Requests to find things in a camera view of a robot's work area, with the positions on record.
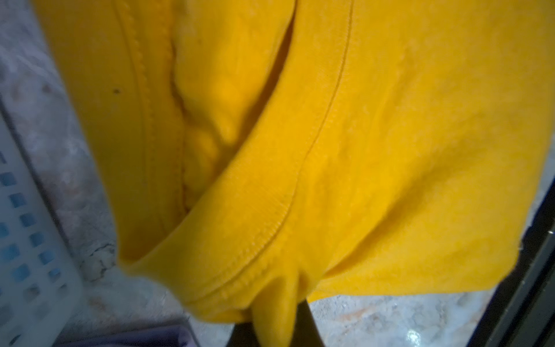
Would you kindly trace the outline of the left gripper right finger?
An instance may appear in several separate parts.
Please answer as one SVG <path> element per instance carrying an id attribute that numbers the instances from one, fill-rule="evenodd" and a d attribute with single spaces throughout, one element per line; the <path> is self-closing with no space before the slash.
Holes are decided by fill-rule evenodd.
<path id="1" fill-rule="evenodd" d="M 299 304 L 294 328 L 294 347 L 324 347 L 307 301 Z"/>

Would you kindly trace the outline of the purple Persist t-shirt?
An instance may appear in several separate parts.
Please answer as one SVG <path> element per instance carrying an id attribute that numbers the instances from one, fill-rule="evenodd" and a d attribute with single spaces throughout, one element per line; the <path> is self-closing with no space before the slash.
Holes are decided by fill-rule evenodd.
<path id="1" fill-rule="evenodd" d="M 138 331 L 116 333 L 82 341 L 56 344 L 67 347 L 95 347 L 95 346 L 197 346 L 195 339 L 185 325 L 169 325 L 148 328 Z"/>

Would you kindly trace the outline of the yellow t-shirt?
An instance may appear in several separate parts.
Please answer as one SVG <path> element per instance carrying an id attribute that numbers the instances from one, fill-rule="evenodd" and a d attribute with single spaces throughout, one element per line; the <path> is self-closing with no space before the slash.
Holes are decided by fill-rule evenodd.
<path id="1" fill-rule="evenodd" d="M 120 268 L 287 346 L 298 305 L 482 291 L 554 126 L 553 1 L 35 1 Z"/>

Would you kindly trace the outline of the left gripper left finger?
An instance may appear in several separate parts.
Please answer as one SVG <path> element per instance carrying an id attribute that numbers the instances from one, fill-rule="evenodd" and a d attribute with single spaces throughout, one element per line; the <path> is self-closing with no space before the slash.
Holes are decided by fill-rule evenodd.
<path id="1" fill-rule="evenodd" d="M 260 347 L 251 322 L 234 325 L 226 347 Z"/>

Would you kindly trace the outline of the white perforated plastic basket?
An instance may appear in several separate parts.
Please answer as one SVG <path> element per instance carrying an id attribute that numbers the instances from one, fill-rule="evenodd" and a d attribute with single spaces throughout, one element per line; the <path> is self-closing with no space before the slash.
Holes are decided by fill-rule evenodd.
<path id="1" fill-rule="evenodd" d="M 52 346 L 82 280 L 6 122 L 1 123 L 1 345 Z"/>

